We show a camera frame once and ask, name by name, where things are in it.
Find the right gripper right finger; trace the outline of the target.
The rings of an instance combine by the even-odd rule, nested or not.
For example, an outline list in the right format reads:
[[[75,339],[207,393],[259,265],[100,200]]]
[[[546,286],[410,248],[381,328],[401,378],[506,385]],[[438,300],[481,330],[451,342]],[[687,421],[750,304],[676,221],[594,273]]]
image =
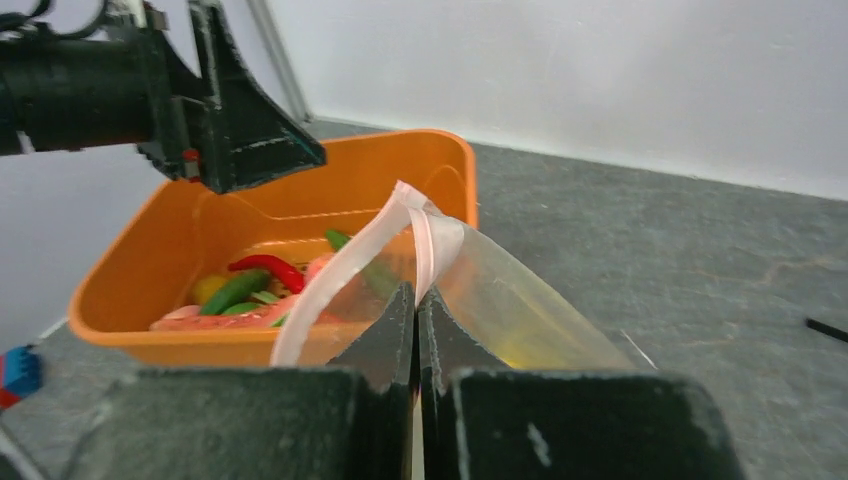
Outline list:
[[[417,312],[428,479],[741,479],[720,409],[668,373],[515,370],[436,292]]]

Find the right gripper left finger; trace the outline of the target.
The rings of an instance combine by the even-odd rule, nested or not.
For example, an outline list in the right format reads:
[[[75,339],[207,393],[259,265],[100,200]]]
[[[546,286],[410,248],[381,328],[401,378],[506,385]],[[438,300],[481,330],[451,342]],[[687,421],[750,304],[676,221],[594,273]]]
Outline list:
[[[116,381],[66,479],[409,479],[415,295],[324,367],[147,368]]]

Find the yellow mango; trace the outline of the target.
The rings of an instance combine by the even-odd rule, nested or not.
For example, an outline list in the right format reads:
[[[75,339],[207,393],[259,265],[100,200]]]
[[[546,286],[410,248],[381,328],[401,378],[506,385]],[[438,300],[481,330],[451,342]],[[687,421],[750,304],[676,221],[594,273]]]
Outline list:
[[[495,335],[487,346],[509,366],[516,369],[568,369],[584,361],[582,352],[568,337],[549,329],[526,326]]]

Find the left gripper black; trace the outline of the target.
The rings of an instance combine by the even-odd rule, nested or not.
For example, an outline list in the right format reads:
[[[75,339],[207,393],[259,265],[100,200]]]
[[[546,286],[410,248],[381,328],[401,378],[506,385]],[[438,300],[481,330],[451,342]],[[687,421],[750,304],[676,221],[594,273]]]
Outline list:
[[[160,32],[106,41],[46,31],[1,42],[1,153],[133,144],[167,178],[225,194],[327,164],[324,146],[259,85],[219,1],[188,3],[203,84]]]

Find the clear zip top bag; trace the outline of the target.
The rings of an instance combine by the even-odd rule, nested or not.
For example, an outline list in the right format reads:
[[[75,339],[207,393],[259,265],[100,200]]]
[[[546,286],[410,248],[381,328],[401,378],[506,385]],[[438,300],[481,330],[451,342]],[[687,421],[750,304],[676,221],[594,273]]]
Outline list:
[[[339,327],[374,324],[405,283],[414,292],[414,307],[427,293],[437,293],[454,323],[491,353],[491,338],[526,326],[560,332],[582,352],[581,365],[563,370],[634,367],[526,265],[404,182],[396,183],[377,215],[336,248],[307,284],[277,334],[270,365],[328,363],[352,344],[352,335],[333,332],[319,345],[310,333],[329,319]]]

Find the orange plastic tub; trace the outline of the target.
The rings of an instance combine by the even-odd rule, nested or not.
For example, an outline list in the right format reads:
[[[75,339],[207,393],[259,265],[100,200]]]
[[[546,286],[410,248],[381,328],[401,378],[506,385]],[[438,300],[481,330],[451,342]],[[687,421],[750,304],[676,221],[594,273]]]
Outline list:
[[[478,222],[476,159],[435,129],[328,139],[324,167],[239,193],[163,184],[79,285],[68,309],[82,340],[153,365],[265,366],[272,329],[160,332],[151,324],[187,305],[195,284],[251,255],[302,267],[330,249],[325,232],[361,230],[397,181],[444,213]]]

